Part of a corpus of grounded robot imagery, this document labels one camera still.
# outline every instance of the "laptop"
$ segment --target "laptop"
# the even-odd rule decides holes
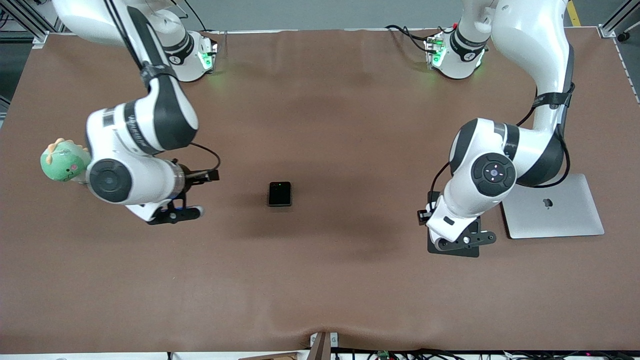
[[[570,174],[551,188],[516,185],[502,209],[512,239],[604,234],[584,174]]]

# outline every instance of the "black cable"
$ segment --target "black cable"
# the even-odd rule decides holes
[[[455,360],[464,360],[464,358],[454,355],[452,352],[448,352],[446,350],[436,350],[436,349],[426,349],[426,350],[422,350],[422,351],[426,351],[429,352],[431,354],[434,354],[438,357],[442,357],[442,356],[449,356],[449,357],[453,357]]]
[[[562,150],[564,151],[564,158],[566,159],[566,166],[564,167],[564,174],[562,175],[562,177],[558,181],[554,182],[553,184],[533,186],[536,189],[545,189],[545,188],[553,187],[555,185],[558,185],[558,184],[562,183],[566,179],[566,177],[569,176],[569,170],[571,169],[571,158],[569,157],[569,149],[567,149],[566,143],[564,142],[564,136],[560,133],[560,130],[558,128],[556,128],[554,136],[558,139],[558,141],[560,141],[560,146],[562,147]]]
[[[218,164],[216,164],[216,166],[214,168],[210,169],[209,171],[217,170],[220,167],[220,163],[222,163],[222,160],[220,160],[220,155],[216,154],[215,151],[211,150],[210,148],[208,148],[206,146],[202,146],[199,143],[195,143],[195,142],[191,142],[191,143],[189,143],[189,145],[193,145],[195,147],[201,148],[204,151],[208,151],[211,154],[213,154],[213,156],[215,156],[216,159],[218,159]]]
[[[116,6],[113,3],[113,0],[102,0],[102,2],[104,3],[104,6],[107,8],[107,11],[111,16],[111,20],[113,20],[113,24],[115,25],[116,30],[118,30],[120,36],[122,37],[122,41],[124,42],[125,47],[127,48],[127,50],[129,50],[129,54],[131,55],[133,60],[136,62],[138,69],[141,70],[142,64],[140,63],[140,59],[138,59],[138,55],[133,50],[133,45],[131,44],[131,39],[129,38],[129,34],[127,33],[127,30],[124,28],[124,23],[122,22],[122,18],[120,17],[120,14],[116,9]]]
[[[614,360],[615,357],[611,356],[609,354],[607,354],[606,352],[602,352],[602,351],[587,351],[588,353],[590,353],[591,355],[600,355],[600,356],[604,356],[606,357],[608,360]]]
[[[178,19],[188,19],[189,18],[189,14],[187,12],[185,12],[179,5],[178,3],[175,2],[175,0],[169,0],[173,3],[173,5],[175,7],[177,7],[178,9],[180,9],[180,11],[182,11],[182,13],[184,14],[184,16],[178,16]]]
[[[445,34],[451,34],[452,32],[456,31],[455,29],[453,29],[451,31],[445,31],[445,29],[443,29],[441,26],[438,27],[438,30],[442,31]]]
[[[424,360],[430,360],[433,357],[437,357],[440,360],[450,360],[450,359],[447,359],[446,357],[444,357],[442,355],[438,355],[438,354],[429,354],[429,357],[425,357],[425,356],[423,356],[423,357],[424,357]]]
[[[529,120],[529,117],[531,117],[531,114],[533,114],[533,111],[535,109],[536,108],[529,109],[529,112],[527,113],[527,115],[522,120],[520,120],[519,123],[516,124],[516,126],[520,127],[520,125],[524,124],[525,121]]]
[[[189,1],[184,0],[184,3],[187,4],[189,9],[191,9],[191,12],[193,13],[193,15],[196,15],[196,18],[198,19],[198,21],[200,21],[200,25],[202,26],[202,31],[207,31],[207,27],[204,26],[204,22],[202,22],[202,19],[200,18],[200,16],[198,16],[198,13],[196,13],[196,11],[191,7],[191,4],[189,4]]]
[[[548,352],[545,352],[545,351],[539,352],[539,354],[530,354],[528,352],[514,351],[511,353],[512,355],[511,360],[565,360],[567,357],[574,356],[576,354],[579,354],[579,352],[574,351],[566,355],[557,356],[555,355],[555,353],[549,354]],[[608,357],[609,360],[614,360],[605,353],[601,353],[601,354]]]
[[[3,9],[0,9],[0,22],[2,22],[0,28],[3,28],[9,20],[11,20],[9,13],[5,12]]]
[[[569,86],[569,91],[567,91],[567,93],[572,94],[574,90],[575,90],[575,84],[571,83],[571,86]],[[536,108],[531,107],[531,109],[529,110],[527,115],[519,123],[517,123],[516,126],[520,127],[520,125],[522,125],[525,121],[527,121],[527,119],[531,116],[531,114],[533,113],[533,111],[535,109]],[[569,156],[569,148],[567,148],[566,142],[564,141],[564,134],[562,134],[560,132],[560,129],[556,126],[556,131],[554,131],[554,135],[553,136],[555,138],[557,138],[558,141],[560,142],[560,146],[562,147],[562,150],[563,150],[563,153],[564,153],[564,158],[566,159],[566,166],[564,167],[564,174],[562,175],[562,177],[560,179],[558,179],[558,181],[556,181],[556,182],[554,182],[552,184],[532,186],[533,188],[536,188],[536,189],[551,188],[551,187],[553,187],[555,185],[559,185],[560,183],[562,183],[566,179],[567,176],[569,176],[569,171],[571,170],[571,157]]]
[[[433,207],[431,207],[431,194],[433,194],[433,188],[436,186],[436,181],[438,181],[438,177],[440,177],[440,174],[442,174],[442,172],[444,172],[444,170],[449,166],[449,162],[447,162],[441,169],[440,171],[438,171],[438,173],[436,174],[436,176],[433,178],[433,182],[431,183],[431,191],[429,192],[429,194],[427,195],[428,199],[427,201],[429,202],[429,212],[433,212]]]
[[[418,37],[416,35],[411,34],[411,32],[409,31],[409,29],[406,26],[403,27],[403,28],[400,28],[398,25],[389,25],[389,26],[386,26],[385,28],[387,28],[389,30],[391,30],[391,29],[399,29],[402,34],[404,34],[405,36],[408,36],[411,39],[413,44],[418,49],[424,51],[425,53],[429,53],[429,54],[435,54],[436,53],[436,51],[434,51],[434,50],[428,50],[428,49],[425,49],[424,47],[420,46],[420,44],[418,44],[416,42],[416,40],[424,41],[426,38]]]
[[[388,25],[388,26],[385,26],[385,29],[396,29],[401,33],[405,34],[406,36],[412,37],[416,40],[420,40],[420,41],[427,40],[427,37],[419,37],[418,35],[411,34],[408,30],[405,31],[404,29],[406,29],[406,26],[404,28],[401,28],[398,25]]]

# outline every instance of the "green plush dinosaur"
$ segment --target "green plush dinosaur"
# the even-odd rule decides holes
[[[91,155],[86,148],[63,138],[50,144],[40,156],[42,171],[55,181],[86,183],[86,168],[90,162]]]

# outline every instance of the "black smartphone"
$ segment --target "black smartphone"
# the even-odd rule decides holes
[[[269,184],[269,206],[291,206],[291,183],[276,181]]]

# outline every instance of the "black strap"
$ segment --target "black strap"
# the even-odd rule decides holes
[[[472,43],[472,44],[479,44],[480,47],[478,47],[477,49],[467,49],[466,47],[463,47],[462,45],[460,45],[458,43],[458,39],[456,38],[456,34],[458,34],[458,36],[460,36],[462,38],[462,36],[460,35],[460,32],[457,31],[458,29],[456,29],[456,31],[451,34],[451,49],[454,51],[454,53],[458,54],[458,56],[460,56],[460,60],[464,61],[465,63],[468,63],[470,61],[474,61],[484,50],[484,45],[486,44],[486,41],[484,42],[484,44],[482,43]]]
[[[140,78],[142,82],[145,84],[146,88],[149,88],[149,83],[151,80],[157,78],[162,75],[170,75],[174,78],[178,78],[175,74],[175,71],[172,67],[165,64],[154,65],[149,63],[148,61],[144,61],[142,63],[142,69],[140,70]]]
[[[552,109],[557,109],[559,105],[565,105],[568,108],[571,103],[573,89],[575,89],[575,84],[571,83],[571,87],[567,92],[548,92],[539,95],[533,100],[531,107],[537,108],[538,106],[551,105]]]

